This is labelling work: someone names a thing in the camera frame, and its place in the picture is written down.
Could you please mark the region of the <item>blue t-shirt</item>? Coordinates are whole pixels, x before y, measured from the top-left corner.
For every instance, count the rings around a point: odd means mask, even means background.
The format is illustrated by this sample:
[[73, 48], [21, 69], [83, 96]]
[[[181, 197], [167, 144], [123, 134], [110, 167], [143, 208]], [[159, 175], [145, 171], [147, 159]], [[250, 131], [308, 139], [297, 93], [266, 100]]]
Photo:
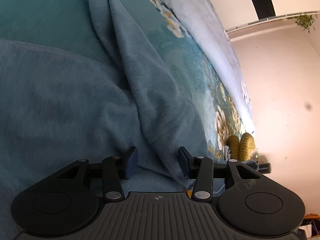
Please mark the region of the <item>blue t-shirt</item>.
[[177, 161], [213, 158], [202, 121], [120, 0], [1, 0], [1, 239], [10, 204], [77, 159], [138, 148], [124, 191], [192, 187]]

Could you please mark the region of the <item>teal floral bed blanket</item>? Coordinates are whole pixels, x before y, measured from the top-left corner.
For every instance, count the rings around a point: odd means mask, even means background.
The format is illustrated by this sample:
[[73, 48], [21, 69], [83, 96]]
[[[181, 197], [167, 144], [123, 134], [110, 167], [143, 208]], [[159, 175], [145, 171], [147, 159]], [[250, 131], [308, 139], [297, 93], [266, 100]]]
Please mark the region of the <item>teal floral bed blanket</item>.
[[[245, 126], [214, 67], [176, 15], [161, 0], [120, 0], [154, 46], [179, 89], [201, 116], [215, 161], [227, 158], [229, 136]], [[56, 47], [107, 60], [86, 0], [1, 0], [1, 38]]]

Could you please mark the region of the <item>light blue floral quilt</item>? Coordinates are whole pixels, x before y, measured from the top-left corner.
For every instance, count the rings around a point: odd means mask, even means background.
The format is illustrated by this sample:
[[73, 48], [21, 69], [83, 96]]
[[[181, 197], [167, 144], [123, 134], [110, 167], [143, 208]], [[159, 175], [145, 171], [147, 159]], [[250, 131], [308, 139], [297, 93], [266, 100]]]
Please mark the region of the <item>light blue floral quilt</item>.
[[252, 105], [240, 64], [209, 0], [161, 0], [172, 10], [206, 55], [231, 96], [247, 129], [253, 127]]

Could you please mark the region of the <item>green hanging plant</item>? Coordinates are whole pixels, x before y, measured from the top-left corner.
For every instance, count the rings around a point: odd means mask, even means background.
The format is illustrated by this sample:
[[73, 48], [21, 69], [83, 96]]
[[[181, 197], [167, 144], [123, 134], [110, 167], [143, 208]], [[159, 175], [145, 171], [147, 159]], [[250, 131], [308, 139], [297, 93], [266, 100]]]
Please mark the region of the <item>green hanging plant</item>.
[[315, 23], [315, 19], [317, 18], [317, 15], [299, 15], [299, 16], [293, 16], [288, 17], [288, 20], [292, 20], [295, 22], [296, 25], [303, 28], [303, 30], [306, 30], [308, 33], [310, 33], [310, 29], [315, 29], [315, 26], [313, 25]]

